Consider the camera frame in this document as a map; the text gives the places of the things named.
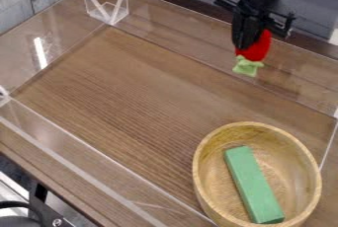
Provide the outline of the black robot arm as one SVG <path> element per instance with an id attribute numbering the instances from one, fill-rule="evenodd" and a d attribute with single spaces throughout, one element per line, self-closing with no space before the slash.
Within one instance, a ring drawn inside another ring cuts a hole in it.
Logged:
<path id="1" fill-rule="evenodd" d="M 264 30 L 282 38 L 289 36 L 296 15 L 281 0 L 214 0 L 214 4 L 233 12 L 232 39 L 237 48 L 248 49 Z"/>

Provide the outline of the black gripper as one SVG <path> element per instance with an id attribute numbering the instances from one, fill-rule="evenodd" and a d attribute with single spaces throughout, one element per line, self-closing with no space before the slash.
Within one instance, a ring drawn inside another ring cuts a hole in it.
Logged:
<path id="1" fill-rule="evenodd" d="M 214 4 L 233 12 L 233 42 L 240 49 L 252 46 L 264 30 L 286 38 L 294 12 L 285 9 L 281 0 L 214 0 Z"/>

